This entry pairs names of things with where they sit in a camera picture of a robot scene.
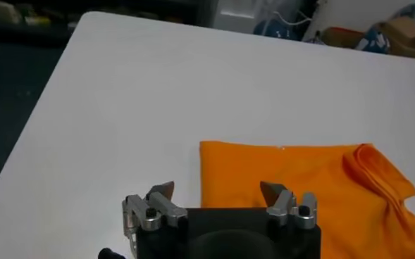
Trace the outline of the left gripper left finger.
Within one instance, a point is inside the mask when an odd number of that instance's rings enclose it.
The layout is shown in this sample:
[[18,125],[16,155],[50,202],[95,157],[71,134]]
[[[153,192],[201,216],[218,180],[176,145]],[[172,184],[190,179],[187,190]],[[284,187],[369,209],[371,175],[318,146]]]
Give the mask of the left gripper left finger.
[[128,195],[122,201],[123,233],[131,246],[137,244],[138,230],[155,232],[166,225],[176,229],[187,226],[188,211],[174,204],[173,181],[154,185],[144,198]]

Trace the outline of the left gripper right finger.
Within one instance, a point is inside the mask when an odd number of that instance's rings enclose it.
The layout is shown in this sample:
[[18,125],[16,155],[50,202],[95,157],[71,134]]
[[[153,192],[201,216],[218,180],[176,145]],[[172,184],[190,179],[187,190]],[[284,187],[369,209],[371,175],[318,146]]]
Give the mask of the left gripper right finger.
[[298,229],[313,229],[317,225],[317,199],[313,192],[305,192],[298,203],[295,194],[282,184],[261,181],[260,188],[266,212],[279,227],[287,225],[290,218]]

